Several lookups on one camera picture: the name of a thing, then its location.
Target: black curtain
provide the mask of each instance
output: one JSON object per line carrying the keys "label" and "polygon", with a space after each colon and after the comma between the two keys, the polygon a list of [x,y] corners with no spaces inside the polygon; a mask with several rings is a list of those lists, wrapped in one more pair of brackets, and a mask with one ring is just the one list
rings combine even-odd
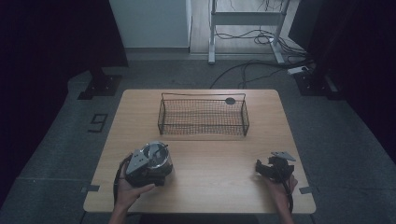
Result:
{"label": "black curtain", "polygon": [[0,13],[3,203],[62,107],[69,78],[128,63],[108,0],[9,0]]}

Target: black mesh basket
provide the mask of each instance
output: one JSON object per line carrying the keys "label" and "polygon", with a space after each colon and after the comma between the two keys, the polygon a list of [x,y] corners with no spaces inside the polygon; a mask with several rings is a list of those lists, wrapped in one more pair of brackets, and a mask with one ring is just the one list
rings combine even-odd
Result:
{"label": "black mesh basket", "polygon": [[163,93],[160,134],[219,133],[247,135],[245,94]]}

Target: table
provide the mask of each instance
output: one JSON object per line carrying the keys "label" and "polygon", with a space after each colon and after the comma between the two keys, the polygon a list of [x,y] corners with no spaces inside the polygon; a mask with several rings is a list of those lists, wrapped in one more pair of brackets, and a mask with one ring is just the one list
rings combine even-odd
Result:
{"label": "table", "polygon": [[[247,136],[218,139],[160,135],[157,119],[163,92],[191,94],[245,93],[249,129]],[[268,162],[273,151],[287,151],[296,159],[293,213],[316,210],[303,165],[291,135],[279,95],[274,90],[127,90],[108,134],[90,191],[84,203],[88,212],[111,212],[113,180],[120,161],[146,143],[169,145],[174,171],[165,186],[141,195],[131,207],[136,213],[275,213],[265,183],[254,171],[255,162]]]}

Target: gray carpet floor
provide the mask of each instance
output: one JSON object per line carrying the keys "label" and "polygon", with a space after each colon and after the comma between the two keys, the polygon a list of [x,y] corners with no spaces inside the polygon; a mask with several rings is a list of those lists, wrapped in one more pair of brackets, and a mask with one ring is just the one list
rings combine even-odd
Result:
{"label": "gray carpet floor", "polygon": [[[122,92],[127,89],[208,89],[228,68],[246,61],[130,61],[129,68],[106,68],[122,75],[113,97],[78,100],[91,80],[88,72],[69,81],[64,106],[4,203],[0,223],[107,223],[110,214],[85,213],[83,203]],[[277,69],[254,65],[247,79],[269,76]],[[236,68],[214,89],[236,89]],[[317,205],[297,223],[396,223],[396,166],[367,126],[345,101],[301,96],[286,70],[247,84],[248,89],[279,92]],[[108,114],[101,133],[91,124],[95,114]],[[275,215],[257,215],[260,223],[277,223]],[[140,216],[128,217],[138,223]]]}

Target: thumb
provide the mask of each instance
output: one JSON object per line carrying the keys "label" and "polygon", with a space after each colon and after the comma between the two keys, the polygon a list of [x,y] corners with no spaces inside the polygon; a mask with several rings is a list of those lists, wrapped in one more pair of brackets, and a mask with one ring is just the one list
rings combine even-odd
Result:
{"label": "thumb", "polygon": [[146,193],[146,192],[148,192],[148,191],[150,191],[150,190],[152,190],[154,188],[155,188],[154,184],[149,184],[149,185],[146,185],[146,186],[143,186],[141,188],[134,189],[134,190],[136,191],[136,193],[142,194],[142,193]]}

